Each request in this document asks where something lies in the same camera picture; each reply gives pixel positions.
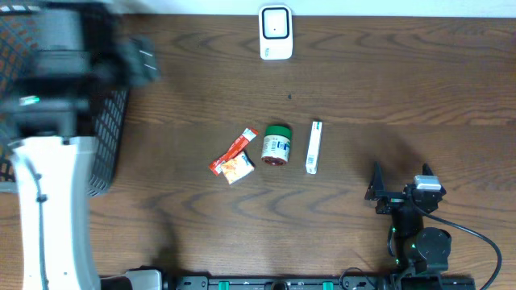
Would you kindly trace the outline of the white slim box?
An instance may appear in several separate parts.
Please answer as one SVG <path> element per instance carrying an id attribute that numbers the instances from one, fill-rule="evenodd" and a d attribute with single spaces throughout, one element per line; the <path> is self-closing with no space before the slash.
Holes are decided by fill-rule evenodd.
<path id="1" fill-rule="evenodd" d="M 318 158 L 320 152 L 322 130 L 322 122 L 312 122 L 305 164 L 306 172 L 312 175 L 315 175 L 318 171 Z"/>

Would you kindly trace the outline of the green lid jar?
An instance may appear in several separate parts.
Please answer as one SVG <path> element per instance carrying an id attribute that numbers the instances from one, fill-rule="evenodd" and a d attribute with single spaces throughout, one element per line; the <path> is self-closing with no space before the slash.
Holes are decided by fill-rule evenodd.
<path id="1" fill-rule="evenodd" d="M 265 130 L 261 159 L 272 166 L 289 162 L 292 131 L 287 126 L 271 125 Z"/>

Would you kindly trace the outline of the red stick sachet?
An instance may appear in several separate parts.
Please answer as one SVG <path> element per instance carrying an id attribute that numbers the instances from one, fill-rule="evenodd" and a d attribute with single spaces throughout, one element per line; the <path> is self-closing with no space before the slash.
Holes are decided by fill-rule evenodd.
<path id="1" fill-rule="evenodd" d="M 218 176 L 222 172 L 222 164 L 236 157 L 257 135 L 259 132 L 253 128 L 246 128 L 243 133 L 230 145 L 226 153 L 214 160 L 209 169 Z"/>

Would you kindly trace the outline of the orange tissue pack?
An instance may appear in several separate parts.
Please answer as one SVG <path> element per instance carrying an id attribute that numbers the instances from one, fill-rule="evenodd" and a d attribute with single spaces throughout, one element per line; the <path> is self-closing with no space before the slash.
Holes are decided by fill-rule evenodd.
<path id="1" fill-rule="evenodd" d="M 221 165 L 228 184 L 234 184 L 254 171 L 255 167 L 247 154 L 242 151 L 236 157 Z"/>

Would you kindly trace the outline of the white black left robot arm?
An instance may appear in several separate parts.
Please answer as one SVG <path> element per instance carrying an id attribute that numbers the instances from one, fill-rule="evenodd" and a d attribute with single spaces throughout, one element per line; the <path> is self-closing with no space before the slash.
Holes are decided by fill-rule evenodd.
<path id="1" fill-rule="evenodd" d="M 110 187 L 124 109 L 116 97 L 154 81 L 149 42 L 119 40 L 117 17 L 101 1 L 1 5 L 30 15 L 35 46 L 1 101 L 1 143 L 19 198 L 25 289 L 165 289 L 161 270 L 101 276 L 89 236 L 89 200 Z"/>

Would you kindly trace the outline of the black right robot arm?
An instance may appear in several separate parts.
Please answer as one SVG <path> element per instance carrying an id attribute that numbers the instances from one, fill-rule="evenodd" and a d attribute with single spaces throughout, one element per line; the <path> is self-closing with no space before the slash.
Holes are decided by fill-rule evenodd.
<path id="1" fill-rule="evenodd" d="M 402 191 L 385 187 L 381 166 L 375 163 L 365 199 L 375 201 L 377 214 L 392 219 L 389 251 L 399 267 L 411 275 L 430 275 L 448 269 L 451 235 L 446 230 L 424 226 L 423 217 L 438 209 L 446 190 L 427 164 Z"/>

